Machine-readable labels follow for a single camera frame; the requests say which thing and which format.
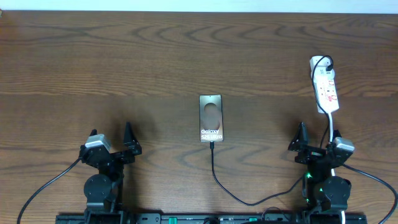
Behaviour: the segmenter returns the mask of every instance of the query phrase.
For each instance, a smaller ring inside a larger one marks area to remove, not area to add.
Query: charging cable
[[[264,198],[264,199],[262,199],[262,200],[260,200],[260,201],[258,201],[258,202],[256,202],[256,203],[247,203],[247,202],[244,202],[244,201],[242,201],[241,199],[237,198],[237,196],[233,195],[229,190],[227,190],[227,189],[218,181],[217,176],[216,176],[216,173],[215,173],[215,171],[214,171],[214,142],[210,142],[210,150],[211,150],[211,171],[212,171],[212,173],[213,173],[214,180],[215,180],[216,183],[219,185],[219,187],[221,187],[227,194],[229,194],[229,196],[231,196],[233,199],[237,200],[238,202],[240,202],[240,203],[242,203],[242,204],[244,204],[244,205],[246,205],[246,206],[256,206],[256,205],[261,204],[262,202],[265,202],[265,201],[268,200],[268,199],[271,199],[271,198],[274,198],[274,197],[278,197],[278,196],[280,196],[280,195],[284,195],[284,194],[290,193],[290,192],[294,189],[294,187],[303,179],[303,176],[301,176],[298,180],[296,180],[296,182],[293,184],[293,186],[292,186],[290,189],[288,189],[287,191],[285,191],[285,192],[281,192],[281,193],[277,193],[277,194],[268,196],[268,197],[266,197],[266,198]]]
[[[25,205],[23,206],[23,208],[21,209],[21,211],[19,212],[18,215],[18,219],[17,219],[17,224],[21,223],[21,219],[22,219],[22,215],[24,214],[25,209],[27,208],[27,206],[30,204],[30,202],[33,200],[33,198],[36,197],[36,195],[38,195],[44,188],[46,188],[47,186],[49,186],[50,184],[54,183],[54,181],[58,180],[60,177],[62,177],[63,175],[65,175],[67,172],[69,172],[72,168],[74,168],[74,166],[76,164],[78,164],[78,162],[81,160],[81,158],[78,158],[72,165],[70,165],[65,171],[63,171],[62,173],[60,173],[58,176],[54,177],[52,180],[48,181],[45,185],[43,185],[41,188],[39,188],[38,190],[36,190],[36,192],[28,199],[28,201],[25,203]]]

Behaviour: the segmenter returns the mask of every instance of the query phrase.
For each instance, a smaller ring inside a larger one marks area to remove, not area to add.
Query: wood grain
[[[5,12],[0,19],[0,220],[71,164],[93,128],[122,150],[131,121],[143,155],[125,170],[125,203],[165,213],[261,212],[304,206],[300,189],[256,207],[226,195],[199,142],[198,96],[223,95],[220,181],[254,202],[288,189],[305,169],[287,146],[316,112],[308,60],[332,55],[335,126],[357,148],[349,165],[398,188],[398,16],[168,12]],[[392,194],[339,168],[353,183],[349,211],[377,223]],[[85,209],[92,169],[78,164],[34,199],[23,223],[54,223]],[[397,223],[394,215],[388,223]]]

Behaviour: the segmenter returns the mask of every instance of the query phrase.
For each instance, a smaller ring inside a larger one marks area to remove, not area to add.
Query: white wall
[[[398,14],[398,0],[1,0],[3,10]]]

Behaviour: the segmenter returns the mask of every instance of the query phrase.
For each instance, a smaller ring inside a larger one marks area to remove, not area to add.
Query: plug
[[[311,78],[314,76],[313,82],[315,87],[315,94],[319,105],[326,113],[332,113],[338,110],[337,92],[335,86],[335,71],[333,70],[333,63],[329,57],[314,56],[310,60]],[[318,112],[323,113],[323,110],[318,106]]]

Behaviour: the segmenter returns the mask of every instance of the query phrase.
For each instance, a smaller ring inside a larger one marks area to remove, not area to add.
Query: white cable
[[[329,116],[329,142],[333,141],[333,118],[331,117],[331,113],[328,113]]]
[[[341,211],[341,224],[346,224],[346,214],[344,211]]]
[[[329,116],[329,142],[333,140],[333,118],[331,117],[331,113],[328,113]],[[334,177],[336,175],[335,170],[330,170],[331,175]],[[341,211],[341,224],[346,224],[346,214],[344,211]]]

